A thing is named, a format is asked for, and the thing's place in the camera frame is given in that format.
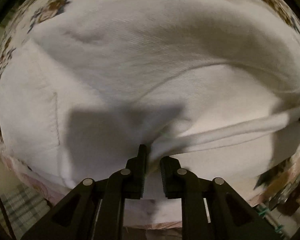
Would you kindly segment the white pants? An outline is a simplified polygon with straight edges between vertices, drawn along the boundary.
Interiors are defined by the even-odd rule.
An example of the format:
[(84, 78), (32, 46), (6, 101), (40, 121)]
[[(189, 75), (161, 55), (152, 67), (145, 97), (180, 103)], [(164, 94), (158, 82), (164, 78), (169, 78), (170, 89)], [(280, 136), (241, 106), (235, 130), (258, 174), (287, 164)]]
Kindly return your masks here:
[(126, 226), (179, 226), (160, 158), (255, 178), (300, 151), (300, 35), (261, 0), (74, 0), (0, 78), (0, 155), (61, 194), (150, 150)]

